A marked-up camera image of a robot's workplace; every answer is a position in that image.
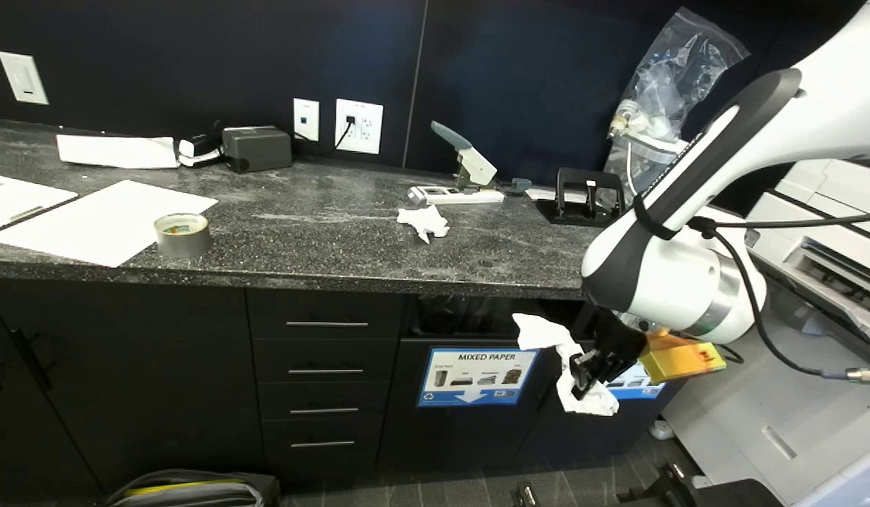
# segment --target yellow object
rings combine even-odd
[[[666,330],[647,336],[647,351],[638,360],[654,382],[727,369],[727,360],[713,343],[688,341]]]

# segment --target drawer handle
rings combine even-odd
[[[369,320],[288,320],[288,327],[300,330],[369,330]]]
[[[367,375],[367,369],[288,369],[289,378],[352,378]]]
[[[289,408],[293,417],[312,417],[312,415],[357,415],[357,406],[329,406],[329,408]]]
[[[289,441],[293,450],[300,447],[355,447],[355,439],[314,439],[314,441]]]

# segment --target power cord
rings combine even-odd
[[[345,130],[337,137],[337,150],[341,150],[343,137],[350,136],[352,124],[355,124],[355,116],[345,116]]]
[[[748,299],[748,309],[754,319],[754,330],[759,336],[759,341],[766,343],[766,348],[785,364],[793,371],[811,375],[811,378],[824,378],[824,381],[848,381],[848,382],[870,382],[870,369],[848,369],[848,371],[824,371],[824,369],[807,369],[802,364],[793,364],[789,354],[783,354],[775,341],[768,339],[748,271],[740,260],[740,253],[735,250],[735,244],[718,234],[718,229],[806,229],[806,224],[842,224],[842,222],[868,222],[870,215],[856,215],[856,216],[831,216],[831,219],[790,219],[790,222],[714,222],[710,216],[693,216],[689,229],[702,230],[704,240],[718,240],[723,244],[723,250],[733,257],[733,262],[737,264],[737,272],[742,278],[745,286],[745,299]]]

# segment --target white cloth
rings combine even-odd
[[[431,236],[444,236],[451,230],[451,222],[436,212],[436,205],[400,209],[398,222],[412,224],[423,241],[431,241]]]
[[[575,375],[569,369],[569,357],[582,354],[582,348],[565,327],[527,313],[513,313],[513,320],[520,330],[519,348],[555,348],[561,354],[562,375],[555,381],[555,391],[565,410],[597,417],[614,417],[620,410],[620,400],[599,381],[595,381],[579,400],[575,398]]]

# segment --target tape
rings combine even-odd
[[[207,250],[207,219],[202,215],[164,215],[155,219],[157,250],[172,257],[202,257]]]

